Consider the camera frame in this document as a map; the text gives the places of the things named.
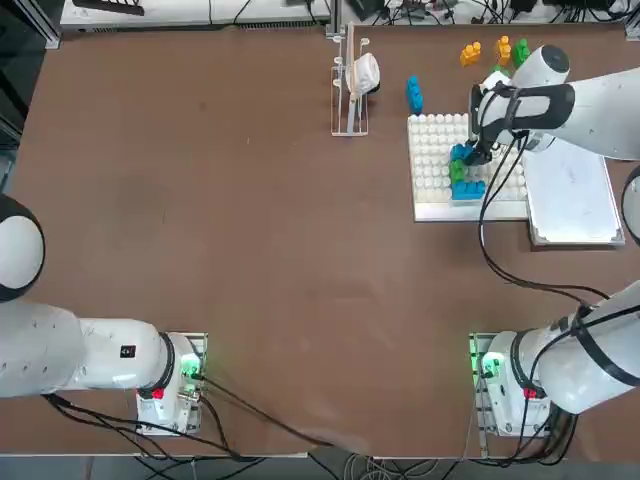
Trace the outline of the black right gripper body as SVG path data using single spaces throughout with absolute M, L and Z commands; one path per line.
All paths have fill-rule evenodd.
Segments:
M 475 140 L 474 152 L 489 152 L 496 143 L 501 132 L 499 127 L 474 127 L 472 129 Z

